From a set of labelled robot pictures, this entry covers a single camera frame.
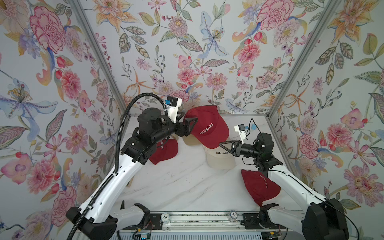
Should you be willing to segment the maroon Colorado cap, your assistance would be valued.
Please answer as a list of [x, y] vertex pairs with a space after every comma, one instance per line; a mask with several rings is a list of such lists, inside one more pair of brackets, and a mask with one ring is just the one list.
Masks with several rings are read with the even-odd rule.
[[206, 148], [215, 149], [225, 142], [230, 134], [227, 123], [219, 113], [217, 106], [200, 106], [190, 109], [185, 118], [197, 118], [191, 134]]

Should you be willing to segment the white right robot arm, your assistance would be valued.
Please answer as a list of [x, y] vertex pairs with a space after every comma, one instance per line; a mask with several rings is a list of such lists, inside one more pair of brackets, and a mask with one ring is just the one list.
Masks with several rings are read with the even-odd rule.
[[267, 133], [259, 133], [253, 144], [242, 140], [219, 144], [234, 157], [252, 158], [263, 176], [277, 184], [302, 209], [299, 213], [278, 204], [268, 204], [259, 209], [259, 225], [265, 229], [284, 226], [307, 240], [348, 240], [348, 218], [343, 205], [304, 185], [273, 155], [274, 145], [272, 136]]

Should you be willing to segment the cream Colorado baseball cap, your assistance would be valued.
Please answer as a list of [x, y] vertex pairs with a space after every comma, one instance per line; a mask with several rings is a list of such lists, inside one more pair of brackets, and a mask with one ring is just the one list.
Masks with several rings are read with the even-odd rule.
[[221, 147], [209, 149], [204, 147], [209, 167], [216, 170], [231, 170], [236, 166], [235, 157]]

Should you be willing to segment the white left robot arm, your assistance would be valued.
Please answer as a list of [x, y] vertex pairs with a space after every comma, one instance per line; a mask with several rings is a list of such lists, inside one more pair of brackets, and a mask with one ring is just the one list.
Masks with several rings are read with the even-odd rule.
[[74, 226], [68, 239], [81, 231], [90, 240], [109, 240], [116, 232], [127, 227], [143, 228], [149, 223], [150, 210], [142, 204], [113, 210], [117, 199], [133, 176], [157, 151], [158, 143], [175, 134], [179, 137], [191, 134], [196, 117], [178, 120], [177, 110], [169, 109], [173, 117], [156, 108], [148, 108], [138, 116], [138, 127], [123, 147], [121, 139], [116, 140], [114, 168], [101, 185], [80, 207], [71, 207], [66, 217]]

